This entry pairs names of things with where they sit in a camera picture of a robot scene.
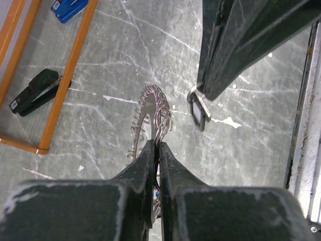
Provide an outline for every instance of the blue object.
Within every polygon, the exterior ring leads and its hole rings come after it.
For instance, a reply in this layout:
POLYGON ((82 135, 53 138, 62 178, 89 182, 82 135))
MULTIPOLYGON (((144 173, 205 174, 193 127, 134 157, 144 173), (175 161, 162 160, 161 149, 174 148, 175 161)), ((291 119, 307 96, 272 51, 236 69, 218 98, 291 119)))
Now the blue object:
POLYGON ((50 9, 64 24, 81 11, 87 3, 88 0, 56 0, 50 9))

